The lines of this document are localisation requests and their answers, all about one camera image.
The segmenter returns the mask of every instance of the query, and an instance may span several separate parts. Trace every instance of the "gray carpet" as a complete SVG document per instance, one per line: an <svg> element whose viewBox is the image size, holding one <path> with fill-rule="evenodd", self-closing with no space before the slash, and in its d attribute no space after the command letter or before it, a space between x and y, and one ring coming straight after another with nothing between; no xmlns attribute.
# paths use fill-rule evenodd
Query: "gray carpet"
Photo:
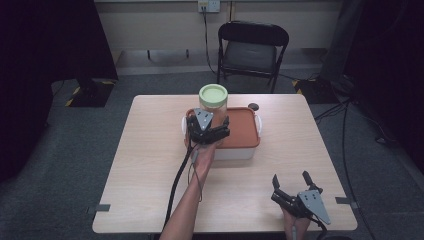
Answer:
<svg viewBox="0 0 424 240"><path fill-rule="evenodd" d="M313 72L282 71L299 78ZM16 178L0 183L0 239L147 239L143 234L96 234L91 230L94 215L86 213L100 201L132 99L141 94L197 94L213 82L210 72L121 76L104 108L69 108L65 103L77 83L65 81L27 165ZM230 93L269 91L266 81L253 78L242 82L232 76L223 85ZM60 86L53 84L53 91ZM291 81L280 77L275 92L293 94ZM310 108L317 116L332 106ZM345 138L346 165L361 209L377 239L423 239L424 192L405 169L401 149L374 141L378 127L364 114L360 106L349 107ZM323 119L318 127L351 196L342 161L343 112ZM371 239L358 210L354 212L357 230L328 235ZM316 236L309 233L308 239Z"/></svg>

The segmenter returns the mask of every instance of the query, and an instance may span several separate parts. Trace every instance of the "jar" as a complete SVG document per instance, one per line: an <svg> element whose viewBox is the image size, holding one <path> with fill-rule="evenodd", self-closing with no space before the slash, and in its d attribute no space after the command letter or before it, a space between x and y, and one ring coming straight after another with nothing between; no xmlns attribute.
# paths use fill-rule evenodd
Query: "jar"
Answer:
<svg viewBox="0 0 424 240"><path fill-rule="evenodd" d="M211 128L221 126L227 117L227 99L227 89L219 84L208 84L200 89L200 108L213 113Z"/></svg>

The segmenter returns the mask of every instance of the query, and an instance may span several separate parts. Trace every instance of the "chair backrest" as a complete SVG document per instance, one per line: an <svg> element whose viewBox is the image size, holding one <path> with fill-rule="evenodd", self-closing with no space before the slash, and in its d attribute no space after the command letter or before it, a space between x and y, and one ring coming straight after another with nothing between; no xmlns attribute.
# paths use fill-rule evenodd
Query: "chair backrest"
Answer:
<svg viewBox="0 0 424 240"><path fill-rule="evenodd" d="M289 34L281 27L268 23L231 21L223 24L218 31L220 45L222 39L235 42L287 46Z"/></svg>

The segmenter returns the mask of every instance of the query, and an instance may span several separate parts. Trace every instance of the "orange container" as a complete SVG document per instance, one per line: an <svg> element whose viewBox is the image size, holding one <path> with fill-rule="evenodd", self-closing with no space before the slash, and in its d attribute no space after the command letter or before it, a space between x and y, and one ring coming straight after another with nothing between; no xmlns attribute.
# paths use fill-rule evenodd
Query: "orange container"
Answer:
<svg viewBox="0 0 424 240"><path fill-rule="evenodd" d="M262 122L255 112L247 107L228 108L230 136L226 137L215 151L215 160L242 160L253 157L260 143ZM194 115L194 110L187 111L186 116ZM187 146L185 118L183 121L184 143Z"/></svg>

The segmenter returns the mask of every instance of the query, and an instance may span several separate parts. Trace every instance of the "human arm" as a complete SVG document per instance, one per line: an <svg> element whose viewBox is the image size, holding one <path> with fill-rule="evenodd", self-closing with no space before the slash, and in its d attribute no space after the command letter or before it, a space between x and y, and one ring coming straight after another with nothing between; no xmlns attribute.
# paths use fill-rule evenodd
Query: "human arm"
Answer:
<svg viewBox="0 0 424 240"><path fill-rule="evenodd" d="M311 220L307 218L296 218L291 215L287 210L281 208L284 215L284 232L287 240L303 240L306 235L306 231L311 223ZM295 227L295 236L293 235L293 227Z"/></svg>
<svg viewBox="0 0 424 240"><path fill-rule="evenodd" d="M203 188L214 159L215 149L216 144L213 143L200 146L194 150L198 151L197 159L194 164L198 178L196 176L191 178L180 202L162 231L161 240L188 240L193 236L194 224L201 196L198 180L200 181L201 188Z"/></svg>

